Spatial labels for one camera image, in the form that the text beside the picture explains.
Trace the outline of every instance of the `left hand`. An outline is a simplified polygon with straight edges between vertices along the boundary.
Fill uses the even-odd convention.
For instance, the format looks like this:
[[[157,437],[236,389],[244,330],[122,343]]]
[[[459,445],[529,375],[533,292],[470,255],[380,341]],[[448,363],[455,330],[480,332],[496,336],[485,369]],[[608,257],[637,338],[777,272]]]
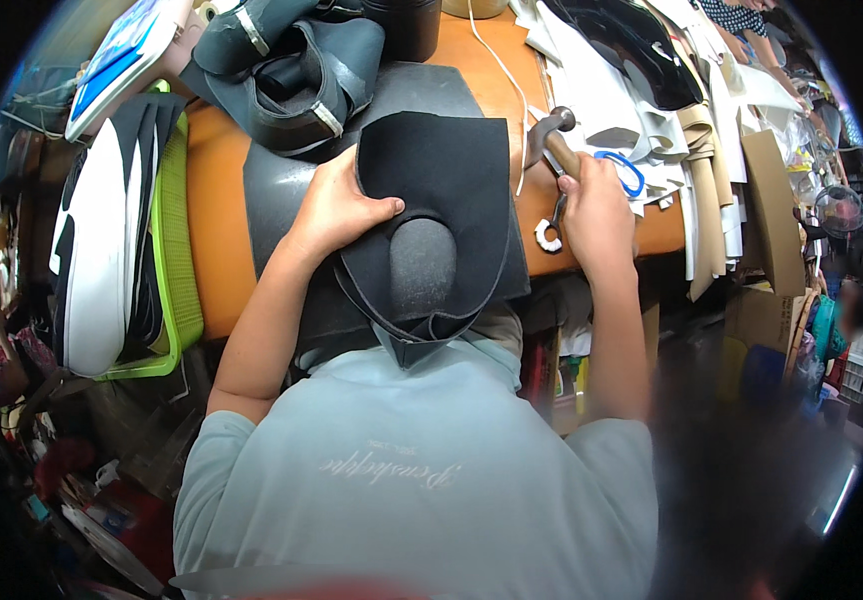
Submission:
[[[315,264],[404,210],[401,198],[375,199],[361,193],[354,175],[357,148],[355,144],[318,165],[287,234],[292,245]]]

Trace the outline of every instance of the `hand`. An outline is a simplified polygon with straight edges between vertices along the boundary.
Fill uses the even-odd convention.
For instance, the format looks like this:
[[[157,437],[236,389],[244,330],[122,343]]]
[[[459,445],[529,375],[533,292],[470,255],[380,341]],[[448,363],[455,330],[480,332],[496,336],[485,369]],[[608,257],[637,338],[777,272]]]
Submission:
[[[318,165],[287,234],[303,257],[321,263],[361,234],[404,210],[401,198],[368,198],[354,175],[357,145]]]
[[[635,215],[621,188],[615,163],[580,151],[581,183],[562,175],[558,187],[568,194],[565,232],[571,252],[589,280],[634,270]]]

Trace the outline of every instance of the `wooden workbench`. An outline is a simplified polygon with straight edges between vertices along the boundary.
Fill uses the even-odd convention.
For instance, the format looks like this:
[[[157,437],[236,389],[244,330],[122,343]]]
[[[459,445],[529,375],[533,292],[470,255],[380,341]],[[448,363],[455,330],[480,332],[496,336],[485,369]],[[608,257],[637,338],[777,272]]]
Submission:
[[[527,30],[515,26],[511,10],[475,23],[521,86],[528,103],[546,110],[535,52],[524,44]],[[474,38],[467,19],[442,14],[438,49],[428,62],[456,67],[485,116],[507,119],[514,190],[521,172],[521,99],[495,59]],[[205,316],[204,337],[213,339],[231,333],[257,284],[241,176],[251,140],[214,106],[198,102],[188,109],[188,118],[188,227]],[[535,242],[534,227],[551,214],[557,194],[554,174],[540,162],[525,173],[521,196],[515,201],[528,272],[533,277],[578,266],[567,237],[558,254],[545,253]],[[640,256],[683,248],[680,203],[676,201],[666,210],[649,204],[636,238]]]

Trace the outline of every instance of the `green plastic basket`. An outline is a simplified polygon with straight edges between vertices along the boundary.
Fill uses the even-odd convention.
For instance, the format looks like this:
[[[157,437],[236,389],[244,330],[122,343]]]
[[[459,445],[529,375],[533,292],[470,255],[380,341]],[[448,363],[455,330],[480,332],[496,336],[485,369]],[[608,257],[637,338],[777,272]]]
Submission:
[[[205,329],[188,237],[187,151],[188,119],[182,113],[178,126],[164,145],[151,200],[151,235],[168,354],[114,365],[96,379],[166,376],[178,366],[182,352],[197,342]]]

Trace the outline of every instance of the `fan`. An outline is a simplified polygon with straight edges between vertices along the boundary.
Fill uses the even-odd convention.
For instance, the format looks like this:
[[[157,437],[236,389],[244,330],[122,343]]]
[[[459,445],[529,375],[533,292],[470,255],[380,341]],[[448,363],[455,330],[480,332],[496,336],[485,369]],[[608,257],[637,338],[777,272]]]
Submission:
[[[861,198],[844,185],[830,185],[818,193],[814,211],[821,228],[832,237],[847,238],[863,225]]]

